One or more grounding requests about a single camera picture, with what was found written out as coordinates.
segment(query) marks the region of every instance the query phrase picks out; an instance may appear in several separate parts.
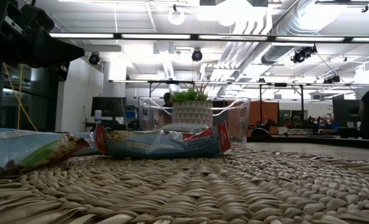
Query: woven rug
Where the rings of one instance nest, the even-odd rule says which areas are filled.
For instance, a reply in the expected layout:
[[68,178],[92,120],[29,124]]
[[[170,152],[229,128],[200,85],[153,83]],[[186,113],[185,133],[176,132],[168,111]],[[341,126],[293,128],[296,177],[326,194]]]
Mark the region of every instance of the woven rug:
[[250,149],[74,157],[0,179],[0,223],[369,223],[369,162]]

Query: yellow cable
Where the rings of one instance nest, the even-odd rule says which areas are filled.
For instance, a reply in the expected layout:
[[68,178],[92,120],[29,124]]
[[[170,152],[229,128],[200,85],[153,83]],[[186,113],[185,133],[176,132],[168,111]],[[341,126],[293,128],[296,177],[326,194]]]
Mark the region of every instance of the yellow cable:
[[[22,68],[24,67],[23,64],[21,64],[21,70],[20,70],[20,89],[19,89],[19,102],[21,102],[21,82],[22,82]],[[18,122],[17,122],[17,129],[20,129],[20,119],[21,119],[21,104],[18,104]]]
[[24,112],[25,116],[27,117],[27,119],[28,119],[28,121],[30,122],[30,124],[32,125],[32,127],[34,127],[34,129],[35,129],[36,131],[38,131],[38,130],[37,130],[37,128],[35,127],[35,125],[33,124],[33,122],[30,120],[29,115],[27,114],[27,111],[25,110],[24,106],[23,106],[23,105],[22,105],[22,103],[21,103],[21,100],[20,100],[20,99],[18,98],[18,96],[17,96],[17,93],[16,93],[16,91],[15,91],[15,89],[14,89],[14,86],[12,85],[12,82],[11,82],[11,79],[10,79],[10,73],[9,73],[9,70],[7,69],[7,67],[6,67],[6,64],[5,64],[5,63],[3,63],[3,65],[4,65],[4,69],[6,70],[7,77],[8,77],[8,79],[9,79],[11,89],[13,90],[14,96],[16,96],[16,99],[17,99],[17,101],[18,101],[18,104],[19,104],[19,105],[21,106],[21,108],[22,108],[22,112]]

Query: plant pot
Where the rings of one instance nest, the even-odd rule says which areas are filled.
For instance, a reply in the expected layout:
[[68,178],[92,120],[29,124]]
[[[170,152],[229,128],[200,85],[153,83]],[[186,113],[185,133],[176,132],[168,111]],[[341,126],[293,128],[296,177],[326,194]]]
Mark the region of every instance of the plant pot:
[[204,124],[213,126],[213,103],[184,101],[173,103],[172,123]]

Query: potted plant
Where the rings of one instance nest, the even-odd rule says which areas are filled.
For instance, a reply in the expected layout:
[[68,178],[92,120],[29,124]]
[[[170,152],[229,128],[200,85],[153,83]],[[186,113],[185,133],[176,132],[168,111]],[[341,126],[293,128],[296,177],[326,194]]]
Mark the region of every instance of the potted plant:
[[208,101],[203,84],[200,88],[173,94],[172,123],[213,125],[213,103]]

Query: computer monitor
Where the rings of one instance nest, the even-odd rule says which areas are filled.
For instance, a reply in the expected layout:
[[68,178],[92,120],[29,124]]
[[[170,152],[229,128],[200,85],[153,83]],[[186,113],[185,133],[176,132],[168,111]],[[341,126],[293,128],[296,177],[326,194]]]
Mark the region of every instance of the computer monitor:
[[334,106],[334,121],[340,127],[347,127],[348,122],[361,121],[358,114],[360,100],[332,100]]
[[95,115],[95,110],[101,110],[103,117],[124,117],[126,112],[125,97],[93,97],[91,104],[91,116]]

